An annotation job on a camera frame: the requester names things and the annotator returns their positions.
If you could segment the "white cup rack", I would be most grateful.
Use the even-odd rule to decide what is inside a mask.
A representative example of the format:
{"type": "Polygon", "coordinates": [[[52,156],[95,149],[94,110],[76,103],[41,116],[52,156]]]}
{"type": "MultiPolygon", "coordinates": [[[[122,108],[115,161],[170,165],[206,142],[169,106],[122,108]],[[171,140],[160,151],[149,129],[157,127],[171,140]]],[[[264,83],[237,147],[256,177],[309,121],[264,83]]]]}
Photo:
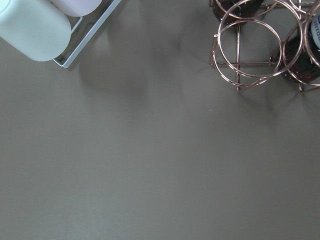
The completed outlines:
{"type": "Polygon", "coordinates": [[[70,67],[120,3],[121,0],[103,0],[93,12],[85,16],[68,16],[71,26],[70,41],[53,61],[62,68],[70,67]]]}

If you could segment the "bottle in rack upper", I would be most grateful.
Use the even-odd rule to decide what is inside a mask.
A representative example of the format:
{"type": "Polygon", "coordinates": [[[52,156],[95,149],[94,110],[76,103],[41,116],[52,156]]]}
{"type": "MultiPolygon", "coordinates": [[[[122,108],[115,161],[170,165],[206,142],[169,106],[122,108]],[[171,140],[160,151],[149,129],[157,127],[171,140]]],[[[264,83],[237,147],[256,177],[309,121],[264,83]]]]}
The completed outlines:
{"type": "MultiPolygon", "coordinates": [[[[236,5],[238,2],[240,1],[239,0],[213,0],[212,1],[213,14],[221,22],[226,12],[231,7],[236,5]]],[[[231,14],[236,17],[233,17],[232,15],[228,15],[224,21],[224,25],[229,25],[234,23],[235,21],[239,20],[239,17],[240,18],[253,17],[257,13],[257,11],[259,10],[263,2],[264,0],[250,0],[240,4],[231,12],[231,14]]]]}

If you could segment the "bottle in rack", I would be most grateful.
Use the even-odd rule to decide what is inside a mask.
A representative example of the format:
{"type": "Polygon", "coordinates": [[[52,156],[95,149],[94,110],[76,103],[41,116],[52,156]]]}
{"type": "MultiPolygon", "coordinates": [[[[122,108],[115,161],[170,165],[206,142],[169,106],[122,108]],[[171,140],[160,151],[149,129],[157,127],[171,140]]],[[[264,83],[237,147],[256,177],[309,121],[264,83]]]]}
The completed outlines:
{"type": "MultiPolygon", "coordinates": [[[[309,24],[307,39],[310,51],[317,61],[320,60],[320,12],[318,12],[309,24]]],[[[291,62],[299,47],[300,37],[297,35],[289,40],[285,46],[285,57],[287,62],[291,62]]],[[[296,62],[289,68],[303,82],[310,82],[320,76],[320,67],[311,61],[307,51],[300,53],[296,62]]]]}
{"type": "MultiPolygon", "coordinates": [[[[221,22],[226,12],[231,7],[236,5],[238,2],[240,1],[239,0],[213,0],[212,1],[213,14],[221,22]]],[[[231,14],[236,17],[233,17],[232,15],[228,15],[224,21],[224,25],[229,25],[234,23],[235,21],[239,20],[239,17],[240,18],[253,17],[257,13],[257,11],[259,10],[263,2],[264,0],[250,0],[240,4],[231,12],[231,14]]]]}

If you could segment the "pink cup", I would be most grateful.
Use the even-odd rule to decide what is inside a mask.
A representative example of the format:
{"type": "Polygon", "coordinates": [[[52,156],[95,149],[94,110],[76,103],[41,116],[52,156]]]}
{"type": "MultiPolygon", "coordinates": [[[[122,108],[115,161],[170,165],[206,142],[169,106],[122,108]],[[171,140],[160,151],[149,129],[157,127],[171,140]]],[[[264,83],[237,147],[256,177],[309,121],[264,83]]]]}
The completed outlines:
{"type": "Polygon", "coordinates": [[[82,17],[98,8],[102,0],[52,0],[64,14],[71,17],[82,17]]]}

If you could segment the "white cup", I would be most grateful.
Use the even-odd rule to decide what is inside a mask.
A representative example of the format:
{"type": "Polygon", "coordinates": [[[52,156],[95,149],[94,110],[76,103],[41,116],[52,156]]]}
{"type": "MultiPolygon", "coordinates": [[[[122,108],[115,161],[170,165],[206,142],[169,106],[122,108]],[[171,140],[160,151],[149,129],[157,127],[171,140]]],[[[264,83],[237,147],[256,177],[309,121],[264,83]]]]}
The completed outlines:
{"type": "Polygon", "coordinates": [[[0,2],[0,37],[34,61],[58,57],[71,34],[69,19],[47,0],[0,2]]]}

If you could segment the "bottle in rack lower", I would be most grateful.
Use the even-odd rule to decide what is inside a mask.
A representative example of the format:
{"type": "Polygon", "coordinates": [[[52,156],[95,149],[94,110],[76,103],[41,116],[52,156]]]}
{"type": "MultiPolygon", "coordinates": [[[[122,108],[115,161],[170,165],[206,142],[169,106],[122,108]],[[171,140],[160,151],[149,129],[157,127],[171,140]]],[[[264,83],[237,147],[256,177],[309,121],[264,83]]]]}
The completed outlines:
{"type": "MultiPolygon", "coordinates": [[[[310,51],[317,61],[320,60],[320,12],[318,12],[309,24],[307,39],[310,51]]],[[[289,40],[285,46],[285,57],[287,62],[291,62],[299,47],[300,37],[297,35],[289,40]]],[[[307,51],[300,53],[296,62],[289,68],[303,82],[310,82],[320,76],[320,67],[311,61],[307,51]]]]}

